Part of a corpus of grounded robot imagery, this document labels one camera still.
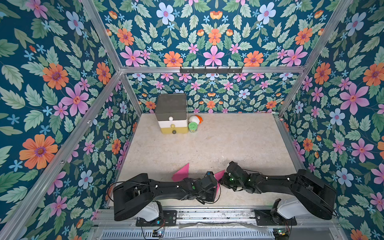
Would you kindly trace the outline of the pink square paper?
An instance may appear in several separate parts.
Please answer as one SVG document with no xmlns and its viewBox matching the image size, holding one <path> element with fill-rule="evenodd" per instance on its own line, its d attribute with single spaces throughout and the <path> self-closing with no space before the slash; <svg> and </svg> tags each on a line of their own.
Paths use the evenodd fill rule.
<svg viewBox="0 0 384 240">
<path fill-rule="evenodd" d="M 188 178 L 189 177 L 189 169 L 190 169 L 190 164 L 188 163 L 172 176 L 173 182 L 179 182 L 185 178 Z"/>
</svg>

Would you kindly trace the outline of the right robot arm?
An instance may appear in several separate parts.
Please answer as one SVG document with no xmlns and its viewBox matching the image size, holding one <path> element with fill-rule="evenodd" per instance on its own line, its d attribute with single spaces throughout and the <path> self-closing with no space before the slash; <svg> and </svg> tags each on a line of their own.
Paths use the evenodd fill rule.
<svg viewBox="0 0 384 240">
<path fill-rule="evenodd" d="M 331 220 L 334 216 L 336 190 L 306 170 L 284 176 L 267 176 L 242 169 L 230 162 L 219 183 L 234 192 L 249 194 L 280 193 L 292 195 L 315 217 Z"/>
</svg>

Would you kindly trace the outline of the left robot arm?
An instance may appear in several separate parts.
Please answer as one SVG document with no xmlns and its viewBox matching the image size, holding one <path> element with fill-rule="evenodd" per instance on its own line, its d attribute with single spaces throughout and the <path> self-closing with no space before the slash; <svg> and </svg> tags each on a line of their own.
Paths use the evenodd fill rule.
<svg viewBox="0 0 384 240">
<path fill-rule="evenodd" d="M 218 184 L 213 172 L 207 172 L 201 179 L 185 178 L 179 182 L 160 182 L 149 179 L 147 173 L 139 174 L 114 187 L 114 220 L 132 218 L 148 204 L 160 200 L 211 204 L 216 199 Z"/>
</svg>

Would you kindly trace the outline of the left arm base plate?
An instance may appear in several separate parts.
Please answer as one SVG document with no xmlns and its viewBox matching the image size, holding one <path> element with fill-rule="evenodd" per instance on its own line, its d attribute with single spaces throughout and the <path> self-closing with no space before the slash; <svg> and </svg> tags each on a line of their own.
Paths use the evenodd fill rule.
<svg viewBox="0 0 384 240">
<path fill-rule="evenodd" d="M 144 219 L 137 218 L 136 227 L 172 227 L 176 225 L 177 222 L 177 211 L 163 211 L 160 213 L 159 217 L 155 220 L 147 222 Z"/>
</svg>

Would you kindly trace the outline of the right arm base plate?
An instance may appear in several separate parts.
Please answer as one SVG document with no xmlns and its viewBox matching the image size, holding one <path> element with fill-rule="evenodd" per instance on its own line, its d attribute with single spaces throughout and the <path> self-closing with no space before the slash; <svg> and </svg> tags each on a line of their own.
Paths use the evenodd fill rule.
<svg viewBox="0 0 384 240">
<path fill-rule="evenodd" d="M 296 226 L 296 218 L 285 219 L 277 212 L 272 210 L 254 210 L 255 219 L 258 226 Z"/>
</svg>

